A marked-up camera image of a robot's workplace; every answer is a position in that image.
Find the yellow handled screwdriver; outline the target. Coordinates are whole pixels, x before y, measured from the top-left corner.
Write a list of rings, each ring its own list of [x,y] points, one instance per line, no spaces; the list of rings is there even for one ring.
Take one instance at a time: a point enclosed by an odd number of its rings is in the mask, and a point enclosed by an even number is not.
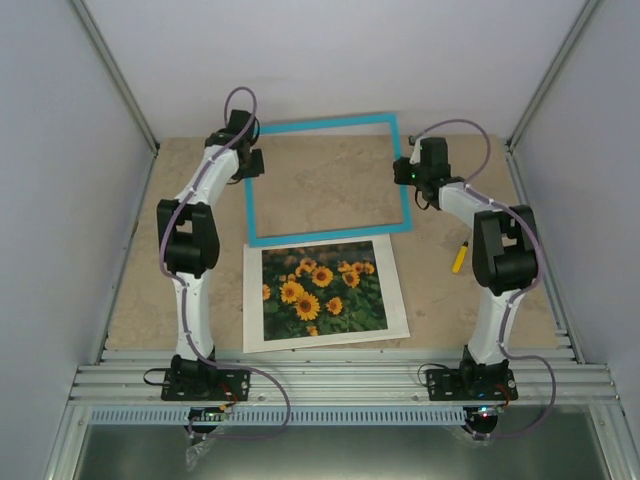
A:
[[[452,272],[458,274],[464,264],[467,252],[469,250],[469,240],[466,239],[460,246],[460,249],[456,255],[454,263],[452,265]]]

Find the sunflower photo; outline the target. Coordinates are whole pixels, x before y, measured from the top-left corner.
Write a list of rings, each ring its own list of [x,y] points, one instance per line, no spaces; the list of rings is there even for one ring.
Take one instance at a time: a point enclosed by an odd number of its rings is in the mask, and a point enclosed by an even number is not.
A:
[[[371,241],[261,252],[266,341],[384,331]]]

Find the teal wooden picture frame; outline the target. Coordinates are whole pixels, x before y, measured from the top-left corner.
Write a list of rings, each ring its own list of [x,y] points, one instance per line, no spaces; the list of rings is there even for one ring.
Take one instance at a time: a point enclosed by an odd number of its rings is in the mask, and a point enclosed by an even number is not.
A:
[[[267,136],[322,129],[340,129],[374,124],[386,124],[388,126],[394,158],[395,160],[398,160],[402,154],[402,151],[398,120],[395,113],[374,113],[366,115],[332,117],[318,120],[303,120],[289,123],[277,123],[273,125],[262,126],[260,128],[260,133],[263,136]],[[311,233],[259,237],[257,235],[254,185],[251,179],[245,180],[244,185],[248,227],[248,244],[252,248],[275,247],[294,243],[336,241],[352,237],[406,233],[410,232],[413,229],[408,187],[401,185],[399,186],[402,213],[402,221],[400,223],[337,230],[325,230]]]

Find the white mat board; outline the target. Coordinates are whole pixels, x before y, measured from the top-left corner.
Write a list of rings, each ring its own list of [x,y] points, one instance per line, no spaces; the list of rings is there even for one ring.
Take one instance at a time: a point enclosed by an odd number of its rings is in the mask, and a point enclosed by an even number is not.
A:
[[[263,337],[263,288],[261,252],[271,249],[319,246],[335,243],[371,241],[379,272],[382,298],[388,328],[384,331],[347,333],[266,341]],[[401,291],[391,239],[387,235],[347,238],[336,241],[294,243],[275,247],[245,247],[243,255],[243,350],[246,353],[331,347],[363,342],[405,339],[409,337],[409,322]]]

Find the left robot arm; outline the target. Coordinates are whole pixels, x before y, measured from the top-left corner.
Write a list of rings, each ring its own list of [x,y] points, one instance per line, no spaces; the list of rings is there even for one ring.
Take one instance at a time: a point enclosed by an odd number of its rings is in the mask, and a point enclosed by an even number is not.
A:
[[[205,141],[203,158],[176,197],[156,207],[160,268],[173,283],[179,337],[164,385],[182,395],[188,390],[207,399],[218,390],[219,376],[209,363],[215,359],[208,290],[220,256],[213,207],[227,183],[264,172],[262,154],[253,149],[254,114],[233,110],[225,127]]]

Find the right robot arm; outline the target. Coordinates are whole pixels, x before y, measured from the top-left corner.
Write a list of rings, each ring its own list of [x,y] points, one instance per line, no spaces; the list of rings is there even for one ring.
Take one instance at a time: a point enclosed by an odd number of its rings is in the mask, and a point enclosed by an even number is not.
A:
[[[451,174],[441,137],[410,141],[409,157],[394,163],[394,182],[413,186],[428,207],[449,213],[471,228],[472,270],[482,295],[475,330],[459,367],[426,374],[432,400],[515,398],[505,355],[517,309],[539,276],[537,229],[527,205],[500,206]]]

